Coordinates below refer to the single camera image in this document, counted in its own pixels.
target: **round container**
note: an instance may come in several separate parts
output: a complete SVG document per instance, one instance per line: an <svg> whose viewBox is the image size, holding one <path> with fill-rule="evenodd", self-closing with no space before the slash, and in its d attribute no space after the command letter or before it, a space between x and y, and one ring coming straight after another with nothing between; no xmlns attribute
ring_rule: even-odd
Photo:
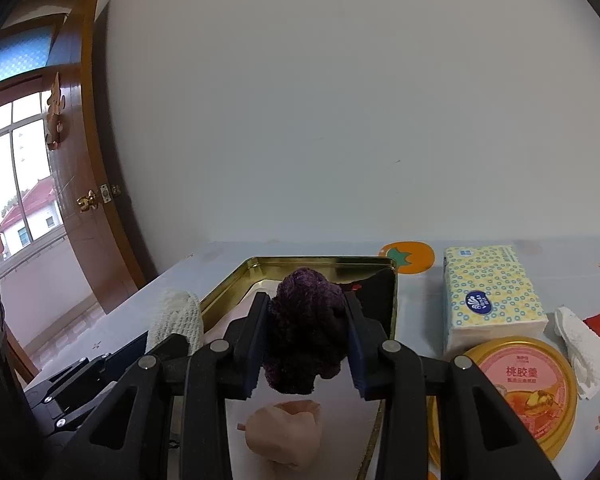
<svg viewBox="0 0 600 480"><path fill-rule="evenodd" d="M495 384L553 460L575 420L578 400L570 364L555 348L529 337L503 337L465 352ZM435 397L429 410L429 455L440 467L440 430Z"/></svg>

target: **gold door knob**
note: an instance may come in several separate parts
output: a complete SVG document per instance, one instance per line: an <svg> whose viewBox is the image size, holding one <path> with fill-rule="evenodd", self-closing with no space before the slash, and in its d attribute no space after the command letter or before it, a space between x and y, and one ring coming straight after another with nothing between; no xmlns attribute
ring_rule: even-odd
<svg viewBox="0 0 600 480"><path fill-rule="evenodd" d="M81 196L78 200L76 200L76 202L78 203L80 212L82 213L86 213L92 207L94 209L98 208L98 197L92 189L89 190L87 196Z"/></svg>

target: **fuzzy purple fabric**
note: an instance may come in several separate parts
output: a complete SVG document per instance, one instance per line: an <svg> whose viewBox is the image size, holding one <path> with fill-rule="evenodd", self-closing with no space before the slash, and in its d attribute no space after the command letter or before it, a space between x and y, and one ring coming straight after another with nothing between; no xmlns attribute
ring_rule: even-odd
<svg viewBox="0 0 600 480"><path fill-rule="evenodd" d="M295 270L278 285L267 319L263 366L281 394L310 394L316 375L331 379L347 355L349 327L341 288L315 270Z"/></svg>

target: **white building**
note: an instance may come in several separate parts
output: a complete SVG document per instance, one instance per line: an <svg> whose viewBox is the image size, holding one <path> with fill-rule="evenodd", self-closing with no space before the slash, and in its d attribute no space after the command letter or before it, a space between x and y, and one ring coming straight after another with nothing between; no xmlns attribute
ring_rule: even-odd
<svg viewBox="0 0 600 480"><path fill-rule="evenodd" d="M22 196L22 205L34 239L62 223L51 176L39 180L27 191ZM5 254L15 254L33 241L29 239L18 204L13 206L0 222L0 232Z"/></svg>

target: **yellow patterned tissue pack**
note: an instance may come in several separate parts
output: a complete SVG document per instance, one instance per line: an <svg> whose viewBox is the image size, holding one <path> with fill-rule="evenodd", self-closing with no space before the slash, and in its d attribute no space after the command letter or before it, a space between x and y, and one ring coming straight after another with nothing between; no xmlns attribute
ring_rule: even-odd
<svg viewBox="0 0 600 480"><path fill-rule="evenodd" d="M546 314L512 246L449 247L444 275L445 352L542 334Z"/></svg>

